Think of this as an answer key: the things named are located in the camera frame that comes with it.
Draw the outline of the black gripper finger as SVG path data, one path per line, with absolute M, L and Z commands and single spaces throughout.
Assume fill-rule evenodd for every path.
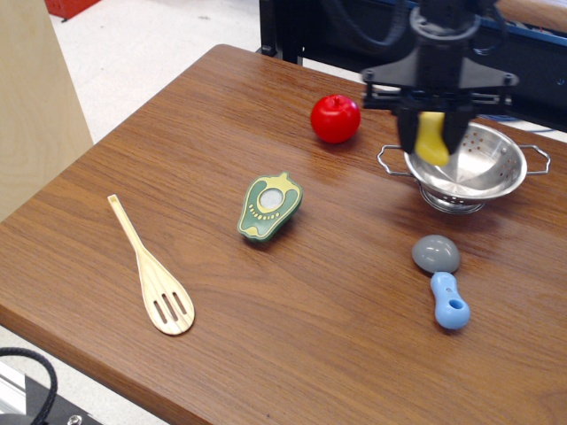
M 447 104 L 443 109 L 442 140 L 453 155 L 460 146 L 469 123 L 476 117 L 473 104 Z
M 407 105 L 399 106 L 396 112 L 400 147 L 407 154 L 412 154 L 415 150 L 420 114 L 419 110 Z

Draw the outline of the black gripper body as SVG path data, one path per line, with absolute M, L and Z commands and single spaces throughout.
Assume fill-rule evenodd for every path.
M 397 116 L 444 112 L 501 113 L 519 78 L 468 58 L 479 17 L 411 17 L 415 48 L 403 59 L 361 72 L 364 107 Z

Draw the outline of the robot base with rail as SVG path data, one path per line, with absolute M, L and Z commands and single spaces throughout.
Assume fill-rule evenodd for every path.
M 91 413 L 59 396 L 55 369 L 42 354 L 19 347 L 2 347 L 1 356 L 33 360 L 45 369 L 49 381 L 43 385 L 2 361 L 2 424 L 100 424 Z

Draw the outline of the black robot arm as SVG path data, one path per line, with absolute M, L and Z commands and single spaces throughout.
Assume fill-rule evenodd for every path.
M 518 77 L 468 57 L 485 15 L 494 18 L 502 33 L 507 31 L 494 1 L 421 1 L 408 17 L 415 48 L 397 62 L 362 71 L 365 108 L 396 116 L 400 146 L 407 154 L 416 150 L 425 112 L 443 113 L 439 136 L 454 153 L 471 120 L 503 114 L 511 106 Z

